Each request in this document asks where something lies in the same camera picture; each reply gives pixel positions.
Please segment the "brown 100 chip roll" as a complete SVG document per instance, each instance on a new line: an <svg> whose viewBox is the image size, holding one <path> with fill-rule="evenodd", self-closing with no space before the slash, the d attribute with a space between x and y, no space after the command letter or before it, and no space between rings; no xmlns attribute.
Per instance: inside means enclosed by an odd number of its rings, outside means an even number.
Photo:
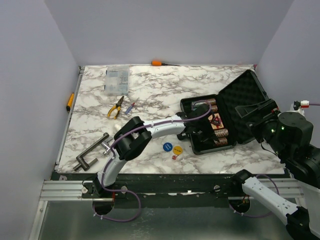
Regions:
<svg viewBox="0 0 320 240"><path fill-rule="evenodd" d="M226 128L217 129L214 131L214 133L218 138L226 138L229 135L229 131Z"/></svg>

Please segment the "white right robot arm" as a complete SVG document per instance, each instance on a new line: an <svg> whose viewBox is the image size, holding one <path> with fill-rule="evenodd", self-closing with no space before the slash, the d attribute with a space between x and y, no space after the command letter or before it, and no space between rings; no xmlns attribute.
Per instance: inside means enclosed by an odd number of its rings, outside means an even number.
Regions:
<svg viewBox="0 0 320 240"><path fill-rule="evenodd" d="M297 180L305 206L288 202L243 169L231 178L230 191L253 197L274 213L294 240L320 238L320 149L310 144L313 124L305 118L308 100L295 101L291 110L281 112L272 99L235 107L255 139L267 142L280 162Z"/></svg>

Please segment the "black poker set case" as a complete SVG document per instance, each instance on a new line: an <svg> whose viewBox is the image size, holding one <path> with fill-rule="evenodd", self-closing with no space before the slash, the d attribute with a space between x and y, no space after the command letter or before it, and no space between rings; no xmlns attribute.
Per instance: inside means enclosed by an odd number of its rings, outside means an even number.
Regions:
<svg viewBox="0 0 320 240"><path fill-rule="evenodd" d="M202 155L232 149L236 144L251 142L254 137L245 122L237 114L235 107L253 105L268 99L268 95L260 84L255 72L253 70L245 70L217 94L183 98L180 101L181 112L194 111L195 109L191 108L192 102L206 101L209 103L211 99L216 100L216 105L214 106L218 108L218 112L213 112L212 115L219 113L224 129L228 129L229 135L226 137L228 144L215 146L214 142L200 142L196 136L191 135L185 140L190 141L193 153Z"/></svg>

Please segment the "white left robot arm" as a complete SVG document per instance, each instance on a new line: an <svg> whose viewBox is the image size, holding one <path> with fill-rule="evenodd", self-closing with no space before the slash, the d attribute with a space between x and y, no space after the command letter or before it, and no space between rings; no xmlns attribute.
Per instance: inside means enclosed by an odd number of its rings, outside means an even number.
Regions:
<svg viewBox="0 0 320 240"><path fill-rule="evenodd" d="M110 146L111 156L97 173L98 181L93 191L101 198L107 197L124 165L137 158L153 139L186 134L198 136L201 142L217 141L218 137L209 121L212 114L211 104L202 101L189 113L179 112L165 119L143 121L138 116L133 117L114 135L114 142Z"/></svg>

